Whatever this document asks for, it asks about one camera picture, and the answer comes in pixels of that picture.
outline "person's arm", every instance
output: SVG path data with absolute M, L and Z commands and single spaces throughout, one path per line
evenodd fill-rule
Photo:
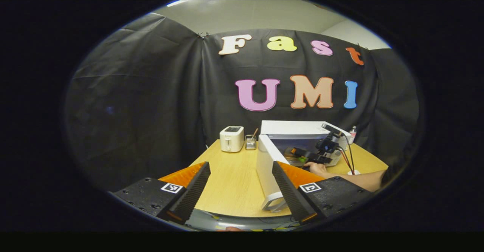
M 244 231 L 244 230 L 238 227 L 228 226 L 225 228 L 225 230 L 217 230 L 217 231 Z
M 322 178 L 333 178 L 340 176 L 349 182 L 362 187 L 370 192 L 375 192 L 382 187 L 382 178 L 386 170 L 374 173 L 362 173 L 360 175 L 339 175 L 336 173 L 328 173 L 324 164 L 317 164 L 315 162 L 307 162 L 304 166 L 309 166 L 309 171 Z

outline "white box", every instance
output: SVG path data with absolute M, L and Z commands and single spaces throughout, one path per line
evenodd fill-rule
M 290 164 L 283 155 L 284 149 L 288 147 L 302 148 L 317 153 L 316 142 L 330 133 L 322 127 L 323 124 L 342 131 L 348 139 L 351 137 L 348 132 L 325 121 L 262 121 L 256 171 L 265 196 L 262 204 L 263 210 L 277 212 L 287 207 L 272 174 L 273 162 L 280 161 Z M 344 136 L 341 136 L 338 143 L 346 150 L 347 143 Z M 335 151 L 330 156 L 332 162 L 326 166 L 335 166 L 340 157 L 341 154 Z

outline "white wall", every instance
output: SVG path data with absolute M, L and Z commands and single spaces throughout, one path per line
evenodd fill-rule
M 367 28 L 355 23 L 351 20 L 340 22 L 321 33 L 330 37 L 335 37 L 340 40 L 346 40 L 354 44 L 360 44 L 361 47 L 367 49 L 382 49 L 390 48 L 390 46 L 373 34 Z
M 194 0 L 154 11 L 195 33 L 285 29 L 319 34 L 347 18 L 307 1 Z

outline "small bottle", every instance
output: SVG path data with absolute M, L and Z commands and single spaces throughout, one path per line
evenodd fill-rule
M 351 138 L 349 138 L 349 144 L 353 144 L 353 141 L 356 137 L 356 126 L 353 126 L 353 129 L 350 130 L 349 133 L 351 134 Z

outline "ceiling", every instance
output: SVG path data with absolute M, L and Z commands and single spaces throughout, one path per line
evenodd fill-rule
M 153 12 L 203 34 L 267 28 L 320 34 L 347 20 L 312 2 L 295 0 L 186 1 Z

